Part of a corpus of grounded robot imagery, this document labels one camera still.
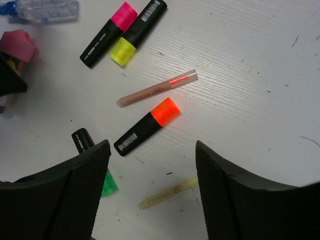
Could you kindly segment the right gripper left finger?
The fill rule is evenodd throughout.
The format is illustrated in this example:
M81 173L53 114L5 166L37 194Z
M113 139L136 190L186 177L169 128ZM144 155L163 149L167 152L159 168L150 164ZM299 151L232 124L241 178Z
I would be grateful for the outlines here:
M111 147L89 150L15 182L0 183L2 240L90 240Z

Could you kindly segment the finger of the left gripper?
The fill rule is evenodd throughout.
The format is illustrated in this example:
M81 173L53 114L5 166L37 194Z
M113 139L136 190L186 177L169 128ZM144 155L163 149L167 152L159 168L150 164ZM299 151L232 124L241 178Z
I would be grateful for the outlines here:
M25 93L28 85L9 66L3 54L0 54L0 96Z

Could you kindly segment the slim pink highlighter pen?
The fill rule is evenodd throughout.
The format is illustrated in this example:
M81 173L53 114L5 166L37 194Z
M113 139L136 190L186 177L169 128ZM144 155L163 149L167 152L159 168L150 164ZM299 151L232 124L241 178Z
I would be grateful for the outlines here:
M120 108L132 105L144 99L150 98L152 96L158 95L160 93L169 91L171 89L183 86L185 84L191 83L198 80L198 74L195 69L190 70L181 75L170 78L166 81L160 82L156 85L150 86L148 88L142 89L130 95L124 96L116 101Z

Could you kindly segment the orange cap black highlighter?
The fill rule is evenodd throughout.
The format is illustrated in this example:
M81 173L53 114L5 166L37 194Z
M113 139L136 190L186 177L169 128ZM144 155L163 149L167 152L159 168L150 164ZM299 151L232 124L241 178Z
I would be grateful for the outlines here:
M173 100L169 97L166 98L127 130L114 143L114 148L122 157L125 157L161 128L165 127L180 113L180 109Z

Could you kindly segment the pink cap crayon tube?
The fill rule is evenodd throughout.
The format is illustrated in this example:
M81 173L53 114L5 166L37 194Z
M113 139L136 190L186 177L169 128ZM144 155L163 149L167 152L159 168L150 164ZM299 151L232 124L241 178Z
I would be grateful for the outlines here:
M6 31L0 38L0 54L3 55L9 66L22 80L36 52L37 47L34 45L30 35L22 29ZM0 96L1 114L6 111L17 94L18 93Z

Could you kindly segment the yellow cap black highlighter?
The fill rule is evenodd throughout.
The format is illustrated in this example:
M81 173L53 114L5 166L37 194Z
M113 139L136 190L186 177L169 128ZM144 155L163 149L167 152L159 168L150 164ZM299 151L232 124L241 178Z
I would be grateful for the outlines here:
M167 8L168 6L163 0L151 0L110 51L109 55L112 60L121 67L127 64Z

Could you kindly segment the clear spray bottle blue cap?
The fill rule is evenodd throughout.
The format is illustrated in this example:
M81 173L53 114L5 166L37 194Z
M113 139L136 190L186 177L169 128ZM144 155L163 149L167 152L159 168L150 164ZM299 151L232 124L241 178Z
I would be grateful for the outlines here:
M10 0L0 4L1 16L33 22L75 20L79 10L77 0Z

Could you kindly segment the green cap black highlighter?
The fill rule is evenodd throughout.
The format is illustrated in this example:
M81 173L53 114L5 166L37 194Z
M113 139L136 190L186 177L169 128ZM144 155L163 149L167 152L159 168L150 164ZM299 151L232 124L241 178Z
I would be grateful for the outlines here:
M92 148L95 144L90 134L85 128L80 128L71 134L72 140L79 154ZM118 191L118 187L109 170L106 172L104 184L101 192L101 198L110 196Z

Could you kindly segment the pink cap black highlighter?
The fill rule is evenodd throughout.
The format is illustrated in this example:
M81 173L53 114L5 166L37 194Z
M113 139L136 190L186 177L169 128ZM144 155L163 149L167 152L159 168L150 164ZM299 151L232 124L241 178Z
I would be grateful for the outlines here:
M80 60L87 67L94 67L112 45L127 31L137 16L138 13L125 1L86 47L79 57Z

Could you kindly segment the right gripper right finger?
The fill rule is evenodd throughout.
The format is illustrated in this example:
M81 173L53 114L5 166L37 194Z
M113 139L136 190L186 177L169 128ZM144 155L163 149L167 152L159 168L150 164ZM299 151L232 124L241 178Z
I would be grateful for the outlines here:
M266 179L201 141L195 163L210 240L319 239L319 183L297 187Z

